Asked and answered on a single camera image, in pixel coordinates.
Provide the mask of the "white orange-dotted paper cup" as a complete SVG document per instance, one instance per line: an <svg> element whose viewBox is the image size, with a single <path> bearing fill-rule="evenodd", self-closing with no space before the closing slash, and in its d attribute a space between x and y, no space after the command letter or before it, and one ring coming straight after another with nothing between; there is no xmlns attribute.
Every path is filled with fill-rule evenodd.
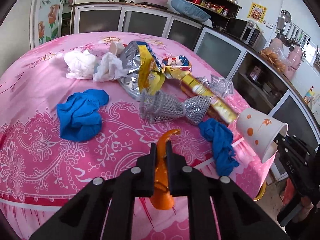
<svg viewBox="0 0 320 240"><path fill-rule="evenodd" d="M247 108L239 114L236 129L260 161L265 163L277 152L276 136L285 137L289 127L287 123L253 108Z"/></svg>

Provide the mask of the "blue twisted glove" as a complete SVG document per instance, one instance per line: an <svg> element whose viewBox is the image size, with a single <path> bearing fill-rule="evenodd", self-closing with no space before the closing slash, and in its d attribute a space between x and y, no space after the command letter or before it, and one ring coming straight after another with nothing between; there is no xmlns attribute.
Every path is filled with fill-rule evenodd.
<svg viewBox="0 0 320 240"><path fill-rule="evenodd" d="M201 135L212 144L213 159L218 176L229 176L239 162L232 146L233 133L213 118L199 123Z"/></svg>

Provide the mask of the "silver mesh wrapper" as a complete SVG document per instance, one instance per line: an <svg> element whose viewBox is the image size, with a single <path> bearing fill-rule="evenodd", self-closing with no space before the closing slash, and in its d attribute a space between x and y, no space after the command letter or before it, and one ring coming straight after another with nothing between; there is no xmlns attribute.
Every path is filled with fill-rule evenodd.
<svg viewBox="0 0 320 240"><path fill-rule="evenodd" d="M185 119L193 125L198 125L207 114L211 101L211 96L202 95L180 101L161 90L153 95L144 90L140 94L139 113L142 119L150 123Z"/></svg>
<svg viewBox="0 0 320 240"><path fill-rule="evenodd" d="M206 77L197 77L196 79L221 98L225 98L234 93L233 82L224 77L211 74L209 80Z"/></svg>

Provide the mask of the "white napkin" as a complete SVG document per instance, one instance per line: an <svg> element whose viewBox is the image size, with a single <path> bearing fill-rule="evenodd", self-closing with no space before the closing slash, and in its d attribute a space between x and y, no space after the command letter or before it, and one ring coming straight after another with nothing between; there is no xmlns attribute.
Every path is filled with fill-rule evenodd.
<svg viewBox="0 0 320 240"><path fill-rule="evenodd" d="M114 81L127 76L127 70L123 68L122 61L111 52L107 52L97 66L93 74L94 82Z"/></svg>

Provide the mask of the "white tissue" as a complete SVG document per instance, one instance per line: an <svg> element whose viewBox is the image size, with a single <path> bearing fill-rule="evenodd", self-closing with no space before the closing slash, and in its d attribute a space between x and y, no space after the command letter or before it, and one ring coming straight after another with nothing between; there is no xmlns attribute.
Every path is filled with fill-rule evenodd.
<svg viewBox="0 0 320 240"><path fill-rule="evenodd" d="M67 64L68 79L93 79L94 68L97 64L97 57L91 54L88 50L83 52L73 50L65 53L63 56L64 62Z"/></svg>

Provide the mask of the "silver yellow snack bag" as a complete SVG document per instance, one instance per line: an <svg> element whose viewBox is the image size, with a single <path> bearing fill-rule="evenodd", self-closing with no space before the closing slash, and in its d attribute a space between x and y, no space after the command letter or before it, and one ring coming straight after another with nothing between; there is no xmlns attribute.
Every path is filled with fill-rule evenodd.
<svg viewBox="0 0 320 240"><path fill-rule="evenodd" d="M151 47L142 41L131 41L119 56L125 74L118 79L121 87L135 100L141 92L155 94L164 84L164 69Z"/></svg>

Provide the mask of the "colourful snack wrapper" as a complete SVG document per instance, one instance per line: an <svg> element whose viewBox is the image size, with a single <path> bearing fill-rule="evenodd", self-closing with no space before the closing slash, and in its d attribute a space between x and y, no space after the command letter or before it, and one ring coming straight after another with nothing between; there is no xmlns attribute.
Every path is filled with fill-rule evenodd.
<svg viewBox="0 0 320 240"><path fill-rule="evenodd" d="M162 73L167 79L181 80L192 71L192 65L184 55L164 58Z"/></svg>

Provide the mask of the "small pink paper cup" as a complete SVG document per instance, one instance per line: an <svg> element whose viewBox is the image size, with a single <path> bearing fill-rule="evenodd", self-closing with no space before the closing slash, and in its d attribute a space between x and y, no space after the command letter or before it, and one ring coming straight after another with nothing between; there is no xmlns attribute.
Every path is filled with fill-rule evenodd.
<svg viewBox="0 0 320 240"><path fill-rule="evenodd" d="M109 47L109 52L113 55L119 56L122 51L125 49L125 46L120 42L112 42Z"/></svg>

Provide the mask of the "yellow trash bin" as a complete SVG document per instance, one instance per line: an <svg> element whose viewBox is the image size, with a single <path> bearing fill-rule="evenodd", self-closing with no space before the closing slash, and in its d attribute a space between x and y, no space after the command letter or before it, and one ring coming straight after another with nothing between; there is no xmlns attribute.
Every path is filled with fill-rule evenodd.
<svg viewBox="0 0 320 240"><path fill-rule="evenodd" d="M265 191L266 191L266 181L263 182L258 194L256 195L256 197L253 199L255 202L259 201L261 198L263 198Z"/></svg>

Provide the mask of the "white kitchen cabinet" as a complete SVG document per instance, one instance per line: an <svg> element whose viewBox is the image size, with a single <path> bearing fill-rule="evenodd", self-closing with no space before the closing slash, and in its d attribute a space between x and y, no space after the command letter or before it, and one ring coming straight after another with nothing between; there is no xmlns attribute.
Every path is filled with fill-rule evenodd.
<svg viewBox="0 0 320 240"><path fill-rule="evenodd" d="M319 125L292 83L255 50L182 15L137 4L72 4L71 33L124 31L174 40L228 80L257 110L289 124L289 134L319 147Z"/></svg>

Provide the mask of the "pink thermos jug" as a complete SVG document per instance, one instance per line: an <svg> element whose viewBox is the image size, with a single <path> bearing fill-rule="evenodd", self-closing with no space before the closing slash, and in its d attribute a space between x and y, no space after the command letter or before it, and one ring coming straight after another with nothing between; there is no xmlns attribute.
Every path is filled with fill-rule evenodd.
<svg viewBox="0 0 320 240"><path fill-rule="evenodd" d="M285 76L292 80L295 72L298 70L301 64L301 58L302 58L302 50L299 46L295 46L293 51L291 51L287 57L287 60L289 62L289 66L286 70Z"/></svg>

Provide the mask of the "pink floral tablecloth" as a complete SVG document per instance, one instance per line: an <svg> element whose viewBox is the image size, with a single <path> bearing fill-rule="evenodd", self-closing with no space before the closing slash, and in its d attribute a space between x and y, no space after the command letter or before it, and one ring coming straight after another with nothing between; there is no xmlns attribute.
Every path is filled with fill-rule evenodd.
<svg viewBox="0 0 320 240"><path fill-rule="evenodd" d="M57 38L28 51L1 77L1 211L29 239L95 177L112 179L167 131L189 166L215 177L212 145L186 117L150 123L118 81L67 78L64 56L102 58L113 42L146 43L158 62L182 60L195 77L215 70L176 41L100 32Z"/></svg>

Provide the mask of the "bag of fried snacks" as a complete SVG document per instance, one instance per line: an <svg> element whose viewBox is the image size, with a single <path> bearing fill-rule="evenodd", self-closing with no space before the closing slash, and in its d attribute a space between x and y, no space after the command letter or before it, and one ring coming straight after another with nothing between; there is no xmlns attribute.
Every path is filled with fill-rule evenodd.
<svg viewBox="0 0 320 240"><path fill-rule="evenodd" d="M268 61L278 72L285 73L287 70L287 62L278 53L271 50L270 48L265 48L260 52L260 55Z"/></svg>

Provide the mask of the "pink blender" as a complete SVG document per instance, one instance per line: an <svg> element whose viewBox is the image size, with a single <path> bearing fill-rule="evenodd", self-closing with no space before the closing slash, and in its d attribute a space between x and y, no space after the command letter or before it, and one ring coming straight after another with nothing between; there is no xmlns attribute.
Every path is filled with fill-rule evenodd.
<svg viewBox="0 0 320 240"><path fill-rule="evenodd" d="M277 35L275 38L273 38L270 42L269 48L272 51L278 51L278 50L283 50L283 42L282 42L282 36L284 32L284 27L285 27L285 21L282 17L279 17L277 20Z"/></svg>

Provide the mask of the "hanging utensil rack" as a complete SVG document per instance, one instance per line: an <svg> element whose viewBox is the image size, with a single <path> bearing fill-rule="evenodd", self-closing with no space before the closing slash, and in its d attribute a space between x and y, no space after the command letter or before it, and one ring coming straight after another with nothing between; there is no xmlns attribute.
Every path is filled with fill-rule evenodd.
<svg viewBox="0 0 320 240"><path fill-rule="evenodd" d="M293 51L299 47L301 51L310 44L311 37L298 25L292 22L291 14L287 10L282 10L276 25L277 37L283 45Z"/></svg>

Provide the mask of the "microwave oven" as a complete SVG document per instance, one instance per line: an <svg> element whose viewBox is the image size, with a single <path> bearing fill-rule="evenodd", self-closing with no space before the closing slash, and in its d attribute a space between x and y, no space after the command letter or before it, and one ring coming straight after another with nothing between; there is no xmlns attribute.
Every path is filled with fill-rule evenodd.
<svg viewBox="0 0 320 240"><path fill-rule="evenodd" d="M251 47L259 41L261 35L261 31L252 26L248 21L232 17L229 18L224 32Z"/></svg>

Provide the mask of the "dark wooden spice shelf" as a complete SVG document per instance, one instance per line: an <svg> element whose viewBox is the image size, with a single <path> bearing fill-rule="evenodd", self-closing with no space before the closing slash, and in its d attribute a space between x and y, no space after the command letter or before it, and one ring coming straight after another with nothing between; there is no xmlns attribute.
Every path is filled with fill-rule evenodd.
<svg viewBox="0 0 320 240"><path fill-rule="evenodd" d="M241 6L229 0L186 0L204 10L213 26L225 27L230 18L236 18Z"/></svg>

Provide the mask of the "blue plastic basin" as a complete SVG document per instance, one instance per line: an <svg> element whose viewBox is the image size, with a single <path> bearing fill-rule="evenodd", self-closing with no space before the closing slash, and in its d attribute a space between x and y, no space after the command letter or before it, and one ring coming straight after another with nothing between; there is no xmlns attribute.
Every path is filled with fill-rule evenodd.
<svg viewBox="0 0 320 240"><path fill-rule="evenodd" d="M171 6L178 13L197 22L205 22L210 19L210 15L195 6L194 4L185 0L171 0Z"/></svg>

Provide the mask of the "floral glass door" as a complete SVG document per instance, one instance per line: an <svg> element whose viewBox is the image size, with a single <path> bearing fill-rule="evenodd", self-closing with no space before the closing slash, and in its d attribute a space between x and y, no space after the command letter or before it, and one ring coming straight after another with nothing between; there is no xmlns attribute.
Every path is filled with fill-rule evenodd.
<svg viewBox="0 0 320 240"><path fill-rule="evenodd" d="M31 0L29 40L33 49L61 36L63 0Z"/></svg>

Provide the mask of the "yellow wall poster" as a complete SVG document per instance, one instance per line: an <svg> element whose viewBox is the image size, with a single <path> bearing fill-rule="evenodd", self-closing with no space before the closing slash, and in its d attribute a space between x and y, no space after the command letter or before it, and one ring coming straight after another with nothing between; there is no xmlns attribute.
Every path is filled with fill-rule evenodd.
<svg viewBox="0 0 320 240"><path fill-rule="evenodd" d="M266 11L267 7L252 2L247 18L253 19L259 23L263 23Z"/></svg>

